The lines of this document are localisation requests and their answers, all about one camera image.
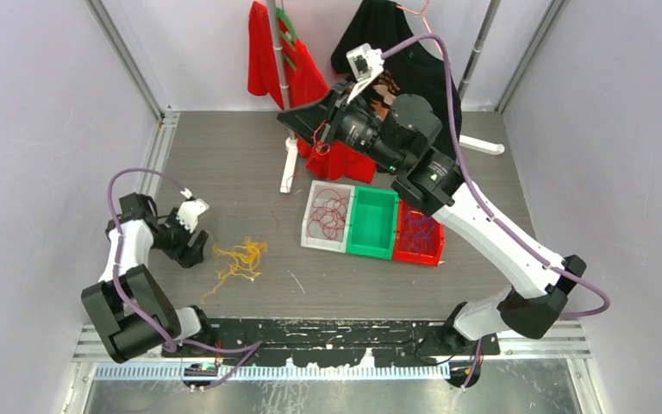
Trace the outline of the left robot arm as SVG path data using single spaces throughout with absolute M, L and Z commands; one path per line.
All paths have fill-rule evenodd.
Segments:
M 164 344 L 158 327 L 197 356 L 211 353 L 217 334 L 204 312 L 195 305 L 174 307 L 148 269 L 153 249 L 182 268 L 204 261 L 209 235 L 198 224 L 209 205 L 201 198 L 188 198 L 160 216 L 153 198 L 139 193 L 120 198 L 119 205 L 119 221 L 109 222 L 105 230 L 109 262 L 98 282 L 81 292 L 108 356 L 123 363 Z

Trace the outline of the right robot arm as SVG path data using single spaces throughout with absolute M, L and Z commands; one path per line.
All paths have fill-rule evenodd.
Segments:
M 562 317 L 573 282 L 586 265 L 545 248 L 467 183 L 461 166 L 434 147 L 442 128 L 426 99 L 403 94 L 380 120 L 353 83 L 340 82 L 321 99 L 282 111 L 277 119 L 308 144 L 341 142 L 384 168 L 391 189 L 410 207 L 451 229 L 488 259 L 511 287 L 491 298 L 461 303 L 447 319 L 444 342 L 465 354 L 478 339 L 513 330 L 540 339 Z

